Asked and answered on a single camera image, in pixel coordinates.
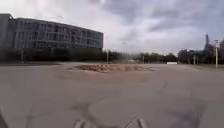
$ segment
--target asphalt road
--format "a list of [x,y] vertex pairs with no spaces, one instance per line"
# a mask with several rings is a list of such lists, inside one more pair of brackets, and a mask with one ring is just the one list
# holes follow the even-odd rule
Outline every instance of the asphalt road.
[[3,118],[1,112],[0,112],[0,128],[8,128],[8,125],[5,122],[5,119]]
[[0,110],[10,128],[73,128],[83,119],[122,128],[223,128],[224,72],[185,65],[93,73],[55,66],[1,66]]

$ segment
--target street lamp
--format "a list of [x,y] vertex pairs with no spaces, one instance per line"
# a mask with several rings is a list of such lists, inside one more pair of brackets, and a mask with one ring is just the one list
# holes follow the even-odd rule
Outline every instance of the street lamp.
[[215,46],[215,67],[218,68],[218,63],[219,63],[219,58],[218,58],[218,48],[220,46],[220,42],[218,40],[214,40],[214,44]]
[[196,65],[196,56],[194,55],[194,65]]

